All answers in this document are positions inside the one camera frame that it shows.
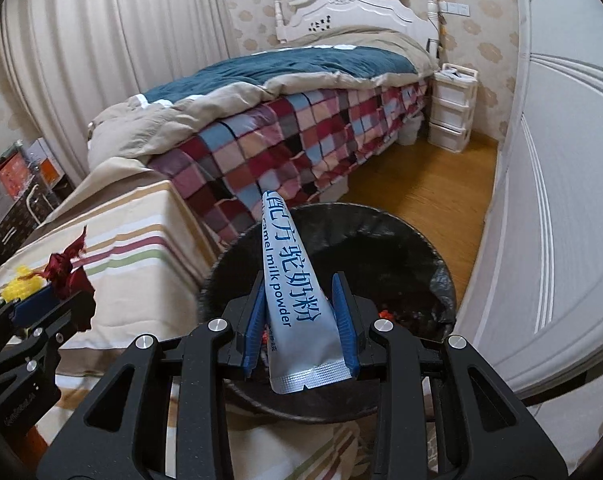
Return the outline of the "yellow foam fruit net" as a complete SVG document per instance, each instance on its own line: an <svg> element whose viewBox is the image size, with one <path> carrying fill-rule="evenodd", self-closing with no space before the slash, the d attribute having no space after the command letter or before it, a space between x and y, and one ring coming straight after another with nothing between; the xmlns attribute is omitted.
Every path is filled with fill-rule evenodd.
<svg viewBox="0 0 603 480"><path fill-rule="evenodd" d="M28 266L18 266L16 275L4 286L1 297L5 302L24 300L46 285L45 278Z"/></svg>

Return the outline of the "striped beige table cloth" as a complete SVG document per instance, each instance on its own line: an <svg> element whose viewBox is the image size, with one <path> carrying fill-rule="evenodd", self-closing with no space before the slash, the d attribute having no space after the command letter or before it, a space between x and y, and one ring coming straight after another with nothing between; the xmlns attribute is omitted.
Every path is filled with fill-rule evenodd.
<svg viewBox="0 0 603 480"><path fill-rule="evenodd" d="M36 424L28 449L42 455L119 354L141 334L160 340L190 333L197 296L219 254L169 180L128 159L111 159L0 266L1 292L25 266L40 270L79 236L78 266L95 289L92 327L60 349L62 396ZM305 425L228 407L239 479L364 479L371 458L362 422Z"/></svg>

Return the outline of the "red plastic bag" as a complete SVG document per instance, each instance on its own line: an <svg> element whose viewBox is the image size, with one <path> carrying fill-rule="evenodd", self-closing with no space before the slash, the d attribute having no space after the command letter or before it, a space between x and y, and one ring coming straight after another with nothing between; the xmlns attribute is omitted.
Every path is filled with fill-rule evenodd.
<svg viewBox="0 0 603 480"><path fill-rule="evenodd" d="M393 323L396 322L395 316L388 310L382 310L381 312L379 312L379 317Z"/></svg>

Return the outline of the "red plaid bed sheet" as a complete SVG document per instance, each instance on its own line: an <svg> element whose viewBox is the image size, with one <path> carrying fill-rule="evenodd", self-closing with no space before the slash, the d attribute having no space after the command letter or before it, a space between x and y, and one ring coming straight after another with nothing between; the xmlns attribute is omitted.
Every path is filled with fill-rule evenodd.
<svg viewBox="0 0 603 480"><path fill-rule="evenodd" d="M231 242L259 221L264 192L277 192L289 207L315 202L387 148L424 107L427 88L420 80L282 96L216 120L149 166L214 234Z"/></svg>

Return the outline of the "black bagged trash bin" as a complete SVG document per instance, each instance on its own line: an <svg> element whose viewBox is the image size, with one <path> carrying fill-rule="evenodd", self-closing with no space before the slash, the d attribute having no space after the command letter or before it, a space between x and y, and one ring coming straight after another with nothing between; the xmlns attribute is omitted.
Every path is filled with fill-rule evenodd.
<svg viewBox="0 0 603 480"><path fill-rule="evenodd" d="M441 340L455 321L455 289L443 258L407 222L385 211L357 204L310 204L290 210L321 289L333 308L332 282L344 272L353 295L390 311L414 336ZM228 246L199 296L206 320L217 318L228 303L248 295L262 275L261 224ZM268 332L256 366L246 378L225 379L228 400L278 418L328 424L375 413L377 384L342 382L277 394L270 382Z"/></svg>

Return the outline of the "white wooden bed headboard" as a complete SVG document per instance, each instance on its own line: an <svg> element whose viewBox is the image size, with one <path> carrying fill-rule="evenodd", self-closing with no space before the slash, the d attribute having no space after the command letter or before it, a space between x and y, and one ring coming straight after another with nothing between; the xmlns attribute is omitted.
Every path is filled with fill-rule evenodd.
<svg viewBox="0 0 603 480"><path fill-rule="evenodd" d="M273 5L275 35L280 44L334 28L370 26L402 32L434 58L439 56L438 0L427 0L426 18L420 18L403 0L295 0L288 3L292 10L288 20L282 1L273 0Z"/></svg>

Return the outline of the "cream pleated curtain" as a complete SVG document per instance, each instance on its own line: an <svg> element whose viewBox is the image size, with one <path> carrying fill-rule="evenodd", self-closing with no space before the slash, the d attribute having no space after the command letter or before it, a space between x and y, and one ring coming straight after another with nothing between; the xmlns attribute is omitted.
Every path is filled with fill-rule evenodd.
<svg viewBox="0 0 603 480"><path fill-rule="evenodd" d="M88 174L88 123L111 104L236 55L225 0L4 0L10 84L69 179Z"/></svg>

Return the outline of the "beige and teal duvet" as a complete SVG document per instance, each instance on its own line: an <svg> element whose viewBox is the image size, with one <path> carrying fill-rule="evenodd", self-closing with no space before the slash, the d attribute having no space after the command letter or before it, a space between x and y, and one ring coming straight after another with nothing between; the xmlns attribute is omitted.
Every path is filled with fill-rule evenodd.
<svg viewBox="0 0 603 480"><path fill-rule="evenodd" d="M88 166L147 160L218 119L312 90L403 87L436 73L437 60L405 32L341 26L276 49L228 58L107 107L92 119Z"/></svg>

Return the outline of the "white wall socket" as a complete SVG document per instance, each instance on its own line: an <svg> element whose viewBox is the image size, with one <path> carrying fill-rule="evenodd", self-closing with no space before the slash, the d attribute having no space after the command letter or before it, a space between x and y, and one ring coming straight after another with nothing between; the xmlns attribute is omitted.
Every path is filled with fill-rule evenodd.
<svg viewBox="0 0 603 480"><path fill-rule="evenodd" d="M466 16L466 18L471 15L471 8L466 3L440 1L439 10L441 13L444 14Z"/></svg>

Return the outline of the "dark red wrapper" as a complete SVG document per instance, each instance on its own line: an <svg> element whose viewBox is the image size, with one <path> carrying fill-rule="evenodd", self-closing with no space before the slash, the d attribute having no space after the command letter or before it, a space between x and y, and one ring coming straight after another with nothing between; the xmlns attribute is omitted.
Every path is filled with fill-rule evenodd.
<svg viewBox="0 0 603 480"><path fill-rule="evenodd" d="M27 278L43 278L52 286L54 295L59 300L70 298L76 292L87 292L94 296L95 289L82 266L74 269L72 262L85 252L86 228L81 235L62 252L53 252L43 271L32 271Z"/></svg>

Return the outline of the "cardboard box with orange print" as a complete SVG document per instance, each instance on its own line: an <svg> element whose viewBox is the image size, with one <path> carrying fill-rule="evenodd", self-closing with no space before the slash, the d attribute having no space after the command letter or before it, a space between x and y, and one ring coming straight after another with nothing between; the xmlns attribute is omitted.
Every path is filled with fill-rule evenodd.
<svg viewBox="0 0 603 480"><path fill-rule="evenodd" d="M40 226L59 204L40 163L28 154L21 141L0 156L0 225L11 212L16 212L24 214L27 222Z"/></svg>

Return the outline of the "white camel milk powder sachet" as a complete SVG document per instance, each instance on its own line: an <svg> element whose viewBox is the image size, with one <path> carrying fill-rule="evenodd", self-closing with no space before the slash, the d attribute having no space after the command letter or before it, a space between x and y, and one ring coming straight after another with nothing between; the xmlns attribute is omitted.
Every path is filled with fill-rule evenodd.
<svg viewBox="0 0 603 480"><path fill-rule="evenodd" d="M261 199L262 266L268 307L268 366L277 394L351 377L330 301L319 284L285 200Z"/></svg>

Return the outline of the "white wardrobe door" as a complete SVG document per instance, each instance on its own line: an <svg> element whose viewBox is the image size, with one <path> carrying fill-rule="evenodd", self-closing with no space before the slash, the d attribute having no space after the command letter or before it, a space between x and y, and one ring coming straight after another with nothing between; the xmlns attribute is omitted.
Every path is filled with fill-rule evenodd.
<svg viewBox="0 0 603 480"><path fill-rule="evenodd" d="M603 361L603 2L518 11L509 131L455 329L530 398Z"/></svg>

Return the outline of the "white plastic drawer unit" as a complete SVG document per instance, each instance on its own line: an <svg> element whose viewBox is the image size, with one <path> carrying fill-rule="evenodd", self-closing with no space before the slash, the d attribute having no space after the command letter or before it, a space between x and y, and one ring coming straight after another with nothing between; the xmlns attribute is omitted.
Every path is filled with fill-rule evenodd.
<svg viewBox="0 0 603 480"><path fill-rule="evenodd" d="M431 85L427 140L451 153L462 153L471 138L478 90L478 72L445 63Z"/></svg>

